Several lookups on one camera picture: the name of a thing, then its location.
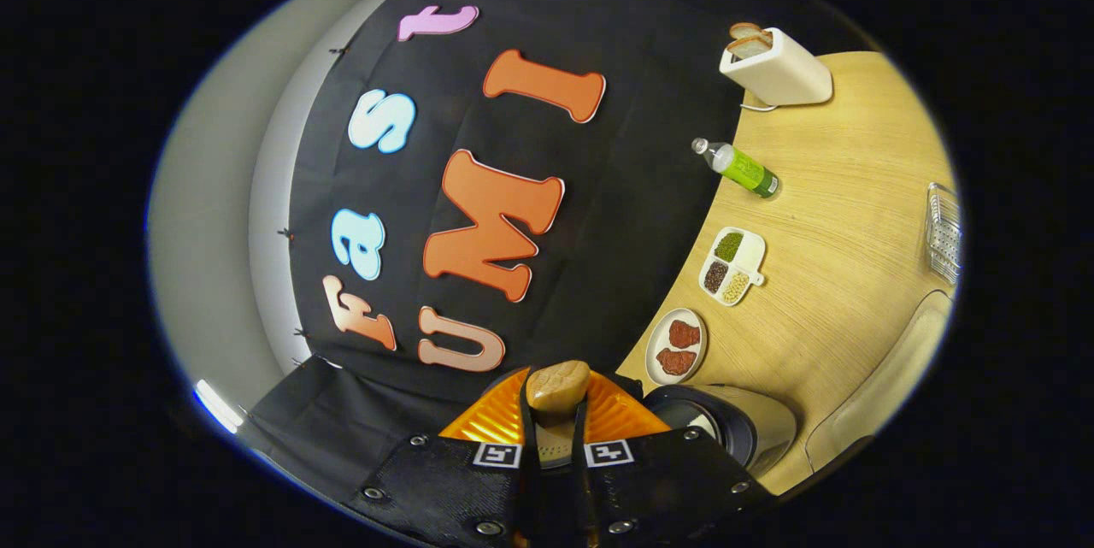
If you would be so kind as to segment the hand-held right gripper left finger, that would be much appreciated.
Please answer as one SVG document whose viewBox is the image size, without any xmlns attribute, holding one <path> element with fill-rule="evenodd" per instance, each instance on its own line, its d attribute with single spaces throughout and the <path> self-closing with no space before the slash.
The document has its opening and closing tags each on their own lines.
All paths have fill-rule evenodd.
<svg viewBox="0 0 1094 548">
<path fill-rule="evenodd" d="M 411 433 L 366 475 L 345 505 L 372 529 L 418 547 L 517 547 L 534 535 L 540 465 L 522 401 L 528 368 L 484 392 L 516 405 L 516 440 Z"/>
</svg>

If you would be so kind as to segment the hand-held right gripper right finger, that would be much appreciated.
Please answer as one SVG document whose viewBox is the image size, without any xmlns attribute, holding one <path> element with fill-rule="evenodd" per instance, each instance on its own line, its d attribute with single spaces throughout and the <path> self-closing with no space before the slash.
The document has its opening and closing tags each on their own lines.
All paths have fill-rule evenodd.
<svg viewBox="0 0 1094 548">
<path fill-rule="evenodd" d="M 591 374 L 575 427 L 577 520 L 594 547 L 696 547 L 770 508 L 718 439 L 668 425 L 607 376 Z"/>
</svg>

